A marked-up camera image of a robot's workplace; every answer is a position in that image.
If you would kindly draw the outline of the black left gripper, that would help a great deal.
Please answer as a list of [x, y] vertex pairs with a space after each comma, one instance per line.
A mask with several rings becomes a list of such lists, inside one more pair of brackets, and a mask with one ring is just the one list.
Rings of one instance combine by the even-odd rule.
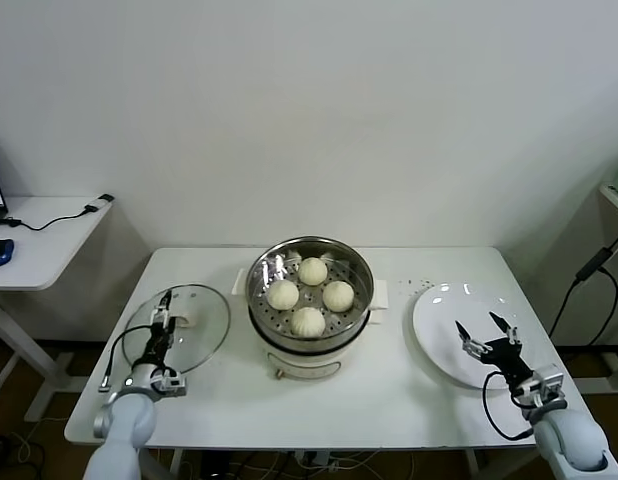
[[150, 338], [140, 357], [141, 364], [165, 367], [166, 354], [171, 348], [177, 326], [177, 318], [169, 313], [170, 303], [171, 292], [166, 291], [152, 310]]

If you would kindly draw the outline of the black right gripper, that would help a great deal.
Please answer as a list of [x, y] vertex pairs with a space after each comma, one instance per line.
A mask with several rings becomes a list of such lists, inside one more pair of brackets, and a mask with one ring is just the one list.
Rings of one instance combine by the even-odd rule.
[[483, 364], [497, 367], [504, 375], [507, 384], [521, 384], [533, 376], [533, 371], [521, 357], [522, 343], [518, 337], [518, 330], [496, 313], [490, 311], [489, 315], [507, 338], [499, 338], [485, 344], [473, 339], [456, 321], [462, 349], [470, 356], [480, 356]]

